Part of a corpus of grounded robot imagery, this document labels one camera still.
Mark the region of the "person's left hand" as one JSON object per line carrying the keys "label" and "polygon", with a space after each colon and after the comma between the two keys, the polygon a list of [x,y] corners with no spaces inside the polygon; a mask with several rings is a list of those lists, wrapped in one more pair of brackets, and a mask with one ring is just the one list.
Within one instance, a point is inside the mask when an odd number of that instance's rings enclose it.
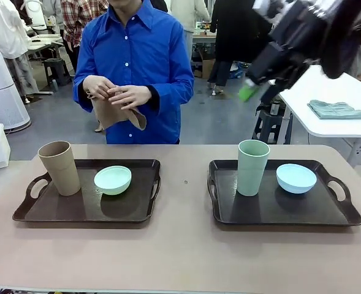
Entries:
{"label": "person's left hand", "polygon": [[122,110],[129,110],[146,104],[152,97],[146,86],[126,85],[116,86],[108,91],[108,100]]}

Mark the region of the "person's right hand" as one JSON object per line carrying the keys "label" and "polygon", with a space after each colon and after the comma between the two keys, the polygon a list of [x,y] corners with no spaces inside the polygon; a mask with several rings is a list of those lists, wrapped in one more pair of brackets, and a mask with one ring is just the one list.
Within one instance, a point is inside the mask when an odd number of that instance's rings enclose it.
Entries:
{"label": "person's right hand", "polygon": [[109,91],[116,86],[106,77],[98,75],[88,75],[83,81],[83,89],[96,99],[108,99]]}

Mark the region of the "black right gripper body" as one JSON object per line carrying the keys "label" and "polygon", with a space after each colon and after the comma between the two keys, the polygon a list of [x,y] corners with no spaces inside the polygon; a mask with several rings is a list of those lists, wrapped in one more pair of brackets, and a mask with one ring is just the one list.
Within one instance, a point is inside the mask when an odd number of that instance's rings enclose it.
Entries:
{"label": "black right gripper body", "polygon": [[282,85],[294,85],[317,59],[319,44],[312,41],[270,42],[247,69],[247,78],[261,85],[278,80]]}

